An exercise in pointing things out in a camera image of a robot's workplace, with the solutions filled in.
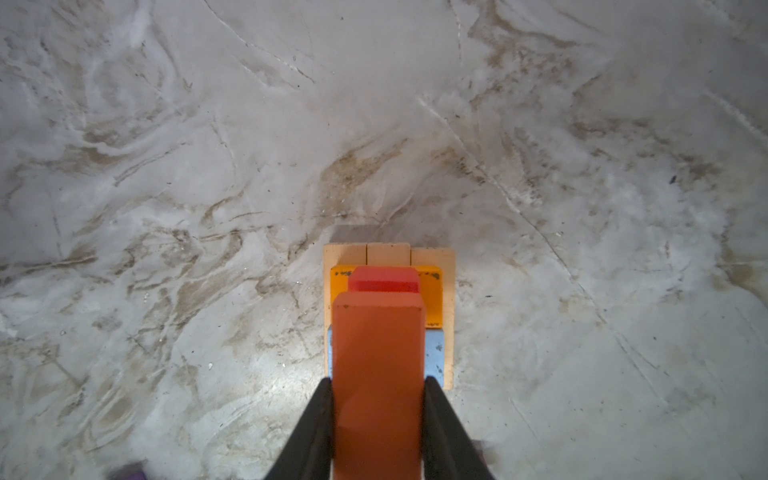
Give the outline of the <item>orange block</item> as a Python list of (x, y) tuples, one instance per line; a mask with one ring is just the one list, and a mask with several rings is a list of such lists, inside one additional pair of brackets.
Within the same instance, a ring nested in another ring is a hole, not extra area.
[[(348, 280), (352, 271), (364, 265), (337, 265), (331, 269), (332, 304), (336, 298), (348, 290)], [(420, 293), (425, 307), (427, 329), (442, 329), (443, 286), (441, 269), (434, 266), (407, 266), (416, 269), (420, 278)]]

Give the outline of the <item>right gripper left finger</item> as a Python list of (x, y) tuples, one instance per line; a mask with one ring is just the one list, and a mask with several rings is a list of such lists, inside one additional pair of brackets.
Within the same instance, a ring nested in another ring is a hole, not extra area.
[(323, 378), (266, 480), (328, 480), (334, 452), (332, 382)]

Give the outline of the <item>red block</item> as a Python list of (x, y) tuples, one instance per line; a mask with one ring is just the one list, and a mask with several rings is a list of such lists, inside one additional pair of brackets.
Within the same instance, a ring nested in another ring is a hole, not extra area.
[(349, 276), (348, 290), (419, 294), (419, 273), (412, 267), (358, 266)]

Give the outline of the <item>light blue block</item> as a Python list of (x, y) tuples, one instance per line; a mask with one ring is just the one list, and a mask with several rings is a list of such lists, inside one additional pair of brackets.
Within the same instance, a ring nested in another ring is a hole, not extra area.
[[(332, 376), (333, 353), (332, 353), (332, 328), (327, 330), (326, 341), (327, 353), (327, 372)], [(445, 335), (440, 329), (427, 329), (425, 331), (425, 360), (424, 374), (426, 377), (434, 377), (441, 387), (445, 386)]]

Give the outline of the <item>orange-red block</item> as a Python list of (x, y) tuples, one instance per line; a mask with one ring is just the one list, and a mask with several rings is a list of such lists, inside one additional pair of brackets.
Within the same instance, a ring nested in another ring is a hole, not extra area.
[(420, 295), (340, 294), (332, 312), (336, 479), (418, 479), (425, 383)]

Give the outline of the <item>natural wood block diagonal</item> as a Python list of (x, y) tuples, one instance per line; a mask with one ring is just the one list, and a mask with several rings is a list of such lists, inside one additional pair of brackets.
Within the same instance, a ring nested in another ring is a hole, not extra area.
[(456, 254), (449, 248), (414, 247), (411, 249), (411, 264), (413, 266), (434, 266), (441, 269), (443, 286), (442, 312), (443, 334), (441, 352), (444, 354), (442, 364), (442, 385), (445, 390), (454, 387), (454, 351), (455, 351), (455, 312), (456, 312)]

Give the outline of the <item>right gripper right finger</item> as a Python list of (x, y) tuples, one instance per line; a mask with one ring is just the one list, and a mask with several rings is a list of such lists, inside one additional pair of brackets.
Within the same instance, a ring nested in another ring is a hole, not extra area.
[(424, 384), (422, 460), (425, 479), (493, 479), (442, 387), (432, 376), (428, 376)]

